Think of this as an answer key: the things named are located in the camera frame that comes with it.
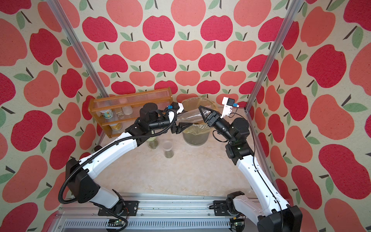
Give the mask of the clear plastic jar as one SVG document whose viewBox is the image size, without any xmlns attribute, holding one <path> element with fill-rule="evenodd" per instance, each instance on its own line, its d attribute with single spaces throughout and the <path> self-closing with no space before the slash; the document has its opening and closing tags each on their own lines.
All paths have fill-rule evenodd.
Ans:
<svg viewBox="0 0 371 232">
<path fill-rule="evenodd" d="M 202 114 L 199 110 L 193 109 L 186 111 L 177 115 L 177 123 L 193 123 L 193 124 L 202 124 L 204 123 Z"/>
</svg>

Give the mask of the clear jar with mung beans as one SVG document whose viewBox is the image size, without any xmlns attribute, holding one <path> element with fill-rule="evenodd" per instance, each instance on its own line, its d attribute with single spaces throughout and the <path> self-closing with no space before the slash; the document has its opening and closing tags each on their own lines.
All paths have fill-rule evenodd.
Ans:
<svg viewBox="0 0 371 232">
<path fill-rule="evenodd" d="M 172 141 L 169 141 L 169 140 L 164 141 L 162 144 L 162 148 L 164 151 L 164 156 L 166 158 L 172 158 L 174 156 Z"/>
</svg>

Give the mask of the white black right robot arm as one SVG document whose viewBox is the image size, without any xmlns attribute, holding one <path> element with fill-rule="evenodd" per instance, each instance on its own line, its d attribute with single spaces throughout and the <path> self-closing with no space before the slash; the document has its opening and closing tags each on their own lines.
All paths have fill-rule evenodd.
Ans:
<svg viewBox="0 0 371 232">
<path fill-rule="evenodd" d="M 291 206 L 261 169 L 258 160 L 247 142 L 250 127 L 245 118 L 227 122 L 219 112 L 200 106 L 204 122 L 219 132 L 226 140 L 227 156 L 243 173 L 259 200 L 255 204 L 242 193 L 231 193 L 227 197 L 232 214 L 243 214 L 260 232 L 299 232 L 302 212 Z"/>
</svg>

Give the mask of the second jar behind left arm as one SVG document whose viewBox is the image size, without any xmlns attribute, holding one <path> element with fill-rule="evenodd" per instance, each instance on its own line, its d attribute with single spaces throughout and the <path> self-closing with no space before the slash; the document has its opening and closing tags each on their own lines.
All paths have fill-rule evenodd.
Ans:
<svg viewBox="0 0 371 232">
<path fill-rule="evenodd" d="M 150 149 L 156 149 L 159 145 L 159 142 L 156 137 L 148 138 L 146 143 Z"/>
</svg>

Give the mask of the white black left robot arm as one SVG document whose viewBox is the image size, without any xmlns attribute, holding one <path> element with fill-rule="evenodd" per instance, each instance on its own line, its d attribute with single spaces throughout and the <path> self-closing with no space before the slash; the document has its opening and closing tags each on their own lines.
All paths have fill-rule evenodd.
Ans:
<svg viewBox="0 0 371 232">
<path fill-rule="evenodd" d="M 184 107 L 173 102 L 164 110 L 157 104 L 146 103 L 140 116 L 113 142 L 81 159 L 70 159 L 66 164 L 66 178 L 58 194 L 61 204 L 92 202 L 114 217 L 120 217 L 126 208 L 121 195 L 95 182 L 95 178 L 109 165 L 127 152 L 136 149 L 149 138 L 156 138 L 171 131 L 179 134 L 190 127 L 189 123 L 176 125 L 177 116 Z"/>
</svg>

